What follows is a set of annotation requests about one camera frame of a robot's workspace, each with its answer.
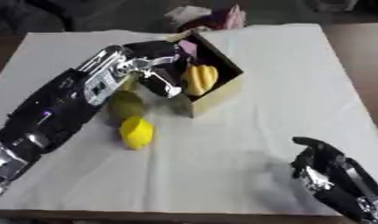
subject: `gold box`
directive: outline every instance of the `gold box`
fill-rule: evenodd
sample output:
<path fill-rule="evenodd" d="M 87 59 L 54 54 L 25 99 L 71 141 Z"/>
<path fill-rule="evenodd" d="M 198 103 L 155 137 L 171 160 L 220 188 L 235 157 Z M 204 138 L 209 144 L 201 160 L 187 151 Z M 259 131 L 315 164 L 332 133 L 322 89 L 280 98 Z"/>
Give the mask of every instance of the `gold box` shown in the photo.
<path fill-rule="evenodd" d="M 188 40 L 197 45 L 197 56 L 218 70 L 219 78 L 213 88 L 200 97 L 180 94 L 172 100 L 172 106 L 181 115 L 196 117 L 220 103 L 232 98 L 242 86 L 243 71 L 226 55 L 196 31 L 187 31 L 169 37 L 171 42 Z"/>

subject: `fabric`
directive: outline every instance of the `fabric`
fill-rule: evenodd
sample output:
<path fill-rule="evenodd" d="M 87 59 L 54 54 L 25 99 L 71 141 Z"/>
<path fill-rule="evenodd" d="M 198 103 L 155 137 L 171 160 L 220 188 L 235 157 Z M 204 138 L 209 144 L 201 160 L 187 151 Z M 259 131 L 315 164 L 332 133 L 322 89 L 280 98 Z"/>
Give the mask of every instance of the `fabric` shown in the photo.
<path fill-rule="evenodd" d="M 244 71 L 240 93 L 195 119 L 143 91 L 153 142 L 125 150 L 104 111 L 44 156 L 1 209 L 237 214 L 334 214 L 291 179 L 313 137 L 358 160 L 378 181 L 378 130 L 317 25 L 203 33 Z M 0 127 L 37 88 L 111 44 L 161 39 L 129 31 L 30 34 L 0 75 Z"/>

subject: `wooden table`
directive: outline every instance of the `wooden table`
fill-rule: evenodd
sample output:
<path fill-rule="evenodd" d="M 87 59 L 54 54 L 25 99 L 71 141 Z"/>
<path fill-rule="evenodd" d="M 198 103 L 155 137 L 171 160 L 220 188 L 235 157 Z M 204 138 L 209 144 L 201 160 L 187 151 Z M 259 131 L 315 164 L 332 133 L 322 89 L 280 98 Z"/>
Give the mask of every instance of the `wooden table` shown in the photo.
<path fill-rule="evenodd" d="M 330 25 L 323 29 L 374 123 L 378 126 L 378 24 Z M 0 38 L 0 70 L 22 39 L 23 36 Z M 0 217 L 158 223 L 352 223 L 343 217 L 211 213 L 0 210 Z"/>

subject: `yellow toy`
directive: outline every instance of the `yellow toy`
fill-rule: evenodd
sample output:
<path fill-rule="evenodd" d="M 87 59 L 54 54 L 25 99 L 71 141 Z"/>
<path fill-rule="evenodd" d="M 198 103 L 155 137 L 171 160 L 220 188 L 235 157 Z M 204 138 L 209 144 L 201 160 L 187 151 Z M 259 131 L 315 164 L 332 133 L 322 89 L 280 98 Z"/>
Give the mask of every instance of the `yellow toy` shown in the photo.
<path fill-rule="evenodd" d="M 120 127 L 123 142 L 132 150 L 138 150 L 150 143 L 153 137 L 153 127 L 140 116 L 132 116 Z"/>

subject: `robotic finger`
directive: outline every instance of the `robotic finger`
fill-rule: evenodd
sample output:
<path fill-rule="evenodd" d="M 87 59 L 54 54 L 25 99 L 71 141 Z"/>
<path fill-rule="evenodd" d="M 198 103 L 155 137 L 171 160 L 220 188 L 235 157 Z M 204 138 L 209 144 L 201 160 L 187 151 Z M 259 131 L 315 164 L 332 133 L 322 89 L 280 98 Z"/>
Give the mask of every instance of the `robotic finger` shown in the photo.
<path fill-rule="evenodd" d="M 351 220 L 378 223 L 378 184 L 358 162 L 317 139 L 292 141 L 306 146 L 291 163 L 294 179 L 301 179 L 314 198 Z"/>

